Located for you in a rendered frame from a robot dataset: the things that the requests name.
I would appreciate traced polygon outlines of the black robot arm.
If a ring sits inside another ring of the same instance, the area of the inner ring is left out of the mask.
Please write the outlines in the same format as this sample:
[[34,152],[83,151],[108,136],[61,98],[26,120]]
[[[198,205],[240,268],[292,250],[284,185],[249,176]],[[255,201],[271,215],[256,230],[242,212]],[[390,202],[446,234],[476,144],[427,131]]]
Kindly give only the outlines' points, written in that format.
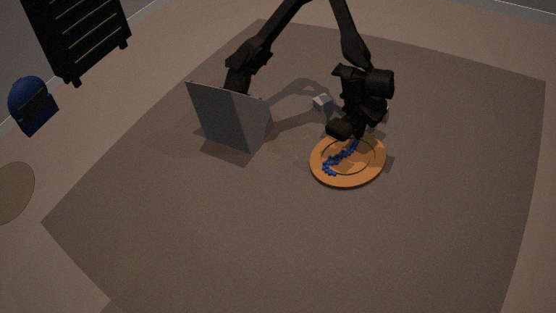
[[[268,19],[258,34],[245,40],[234,54],[225,59],[225,67],[230,68],[222,89],[250,96],[248,93],[251,76],[272,57],[272,42],[283,31],[292,17],[304,4],[313,0],[284,0]],[[346,0],[329,0],[336,17],[341,35],[342,55],[352,66],[341,62],[331,72],[340,76],[342,92],[346,96],[361,96],[365,92],[365,100],[355,103],[353,116],[361,117],[370,128],[375,128],[387,113],[387,101],[392,99],[395,91],[394,72],[374,68],[370,59],[371,53],[356,30]],[[361,71],[357,67],[365,70]],[[378,96],[379,100],[371,100],[370,96]],[[382,98],[382,99],[381,99]]]

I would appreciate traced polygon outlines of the tan cube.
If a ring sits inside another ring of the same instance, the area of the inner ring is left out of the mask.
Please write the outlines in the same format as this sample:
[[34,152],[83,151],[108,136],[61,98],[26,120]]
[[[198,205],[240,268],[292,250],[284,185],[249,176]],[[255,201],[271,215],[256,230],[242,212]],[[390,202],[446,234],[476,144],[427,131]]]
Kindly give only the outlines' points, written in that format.
[[387,122],[388,117],[389,117],[389,107],[387,106],[387,113],[383,116],[382,122]]

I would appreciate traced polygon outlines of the round wooden bead board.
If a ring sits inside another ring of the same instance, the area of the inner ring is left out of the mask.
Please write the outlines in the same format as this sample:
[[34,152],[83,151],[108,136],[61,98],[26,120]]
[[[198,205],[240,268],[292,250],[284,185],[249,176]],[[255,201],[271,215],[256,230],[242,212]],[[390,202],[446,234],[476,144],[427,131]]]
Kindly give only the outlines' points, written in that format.
[[329,165],[336,176],[329,175],[322,169],[323,162],[328,156],[335,157],[341,150],[348,150],[355,136],[352,134],[344,142],[338,141],[330,135],[319,141],[313,149],[310,166],[313,176],[322,184],[337,190],[361,188],[373,182],[382,172],[386,162],[384,146],[378,138],[364,132],[358,146],[351,155],[340,159],[339,164]]

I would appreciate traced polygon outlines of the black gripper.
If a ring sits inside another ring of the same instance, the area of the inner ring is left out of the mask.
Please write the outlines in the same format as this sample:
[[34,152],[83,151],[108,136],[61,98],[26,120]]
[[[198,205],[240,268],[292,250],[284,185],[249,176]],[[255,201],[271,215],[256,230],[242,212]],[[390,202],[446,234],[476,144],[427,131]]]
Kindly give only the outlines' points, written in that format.
[[359,99],[361,99],[361,101],[365,100],[367,93],[368,91],[365,91],[363,95],[355,97],[346,96],[343,92],[340,94],[340,98],[344,100],[344,107],[342,107],[342,111],[345,112],[346,115],[342,119],[335,117],[325,125],[327,135],[330,135],[341,142],[349,139],[352,134],[357,140],[360,140],[360,137],[363,137],[367,123],[365,123],[361,117],[356,119],[353,116],[353,113],[355,103],[357,103]]

